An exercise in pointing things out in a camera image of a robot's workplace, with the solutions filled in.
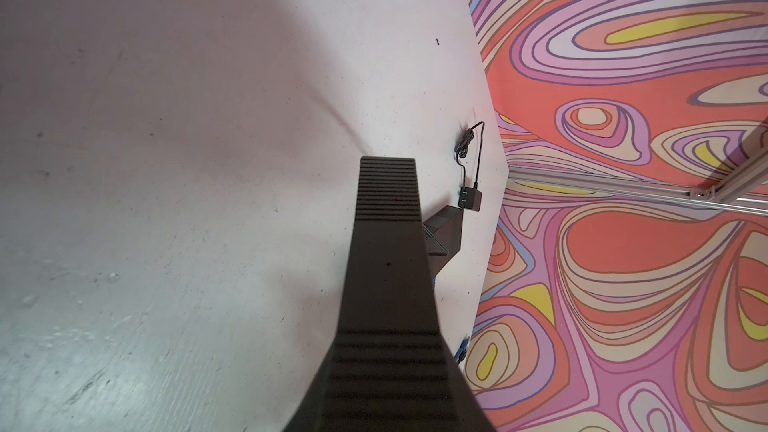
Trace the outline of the black network switch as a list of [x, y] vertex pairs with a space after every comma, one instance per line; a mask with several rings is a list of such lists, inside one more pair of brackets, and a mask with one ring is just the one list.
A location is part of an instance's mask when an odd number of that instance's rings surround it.
[[335, 336], [288, 431], [491, 431], [440, 331], [412, 158], [364, 156]]
[[447, 205], [423, 223], [432, 281], [462, 246], [464, 210]]

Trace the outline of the black power adapter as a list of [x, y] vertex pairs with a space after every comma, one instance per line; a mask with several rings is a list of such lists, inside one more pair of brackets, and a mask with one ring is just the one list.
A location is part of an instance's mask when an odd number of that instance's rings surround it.
[[[474, 212], [479, 212], [482, 204], [482, 192], [479, 189], [479, 175], [480, 175], [480, 167], [481, 167], [481, 160], [482, 160], [483, 146], [484, 146], [484, 132], [485, 132], [484, 121], [479, 121], [475, 125], [464, 130], [459, 136], [454, 146], [454, 152], [453, 152], [453, 157], [455, 162], [462, 169], [462, 181], [461, 181], [461, 188], [459, 192], [458, 207], [461, 209], [471, 210]], [[467, 158], [469, 154], [470, 145], [475, 138], [478, 138], [475, 176], [474, 176], [473, 185], [468, 186], [466, 184], [467, 168], [462, 163], [462, 160]]]

